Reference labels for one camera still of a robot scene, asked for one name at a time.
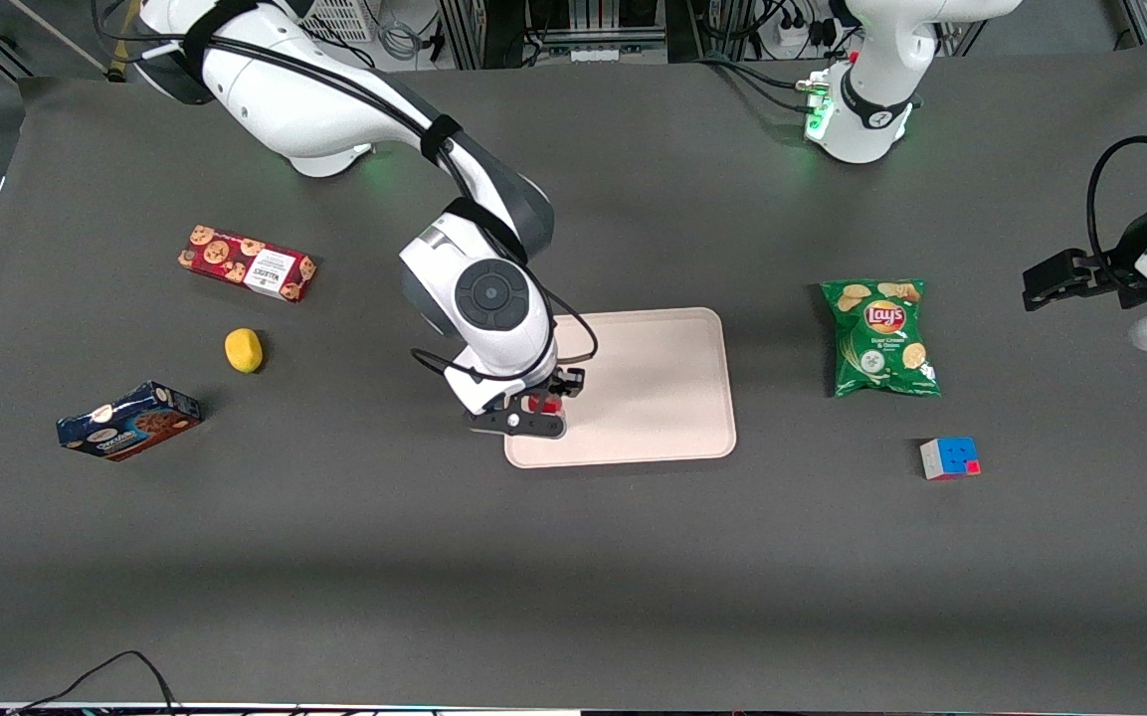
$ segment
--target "green led light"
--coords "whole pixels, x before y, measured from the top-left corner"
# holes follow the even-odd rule
[[[820,141],[828,129],[828,119],[834,116],[834,101],[825,99],[819,108],[813,109],[813,118],[807,119],[807,129],[804,134],[812,141]]]

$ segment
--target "beige tray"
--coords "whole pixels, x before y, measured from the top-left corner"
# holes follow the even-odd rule
[[[507,436],[513,466],[610,466],[723,458],[736,447],[724,324],[710,309],[591,313],[600,353],[586,387],[565,399],[560,439]],[[591,340],[571,317],[556,318],[561,355]]]

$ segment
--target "black circular joint cap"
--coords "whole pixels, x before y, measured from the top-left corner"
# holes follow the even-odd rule
[[[469,324],[487,332],[509,332],[529,313],[529,283],[500,258],[469,265],[454,285],[454,303]]]
[[[506,288],[506,281],[494,273],[487,273],[471,287],[473,298],[476,305],[481,305],[485,311],[497,311],[506,305],[506,299],[510,298],[510,289]]]

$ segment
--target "cookie box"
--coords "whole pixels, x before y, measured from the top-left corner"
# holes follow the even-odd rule
[[[154,381],[86,415],[56,421],[60,444],[104,459],[127,459],[201,422],[196,399]]]
[[[298,250],[204,226],[196,226],[188,235],[179,264],[190,272],[290,303],[304,298],[318,272],[312,258]]]

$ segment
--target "black strap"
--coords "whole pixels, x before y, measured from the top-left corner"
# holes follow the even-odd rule
[[[510,259],[513,259],[513,262],[520,264],[521,266],[529,263],[529,254],[524,250],[524,246],[520,242],[520,236],[515,235],[514,231],[510,231],[510,227],[506,225],[506,221],[492,216],[490,209],[483,208],[481,204],[475,203],[471,199],[460,196],[454,201],[451,201],[450,205],[445,208],[445,213],[453,213],[454,217],[462,217],[463,219],[476,224],[478,227],[482,227],[483,231],[490,232],[492,239],[504,246],[504,249],[509,250]]]
[[[866,100],[856,92],[855,86],[851,86],[851,70],[844,73],[843,81],[837,90],[840,90],[840,94],[843,96],[843,101],[848,108],[856,112],[856,117],[860,117],[860,123],[865,125],[865,129],[889,126],[897,117],[904,114],[905,108],[908,108],[910,100],[913,100],[913,95],[910,95],[908,100],[897,101],[896,104],[888,106]]]
[[[188,60],[188,67],[190,67],[190,73],[194,78],[201,80],[201,59],[206,53],[211,36],[219,32],[219,28],[225,26],[228,20],[253,10],[256,5],[258,5],[258,0],[219,0],[213,8],[206,10],[203,17],[192,23],[188,32],[184,36],[184,41],[179,44],[179,49]]]
[[[431,119],[431,126],[427,127],[423,140],[419,142],[419,150],[423,151],[423,158],[432,164],[436,163],[436,155],[440,147],[445,146],[445,140],[462,131],[462,125],[453,120],[450,115],[439,115]]]

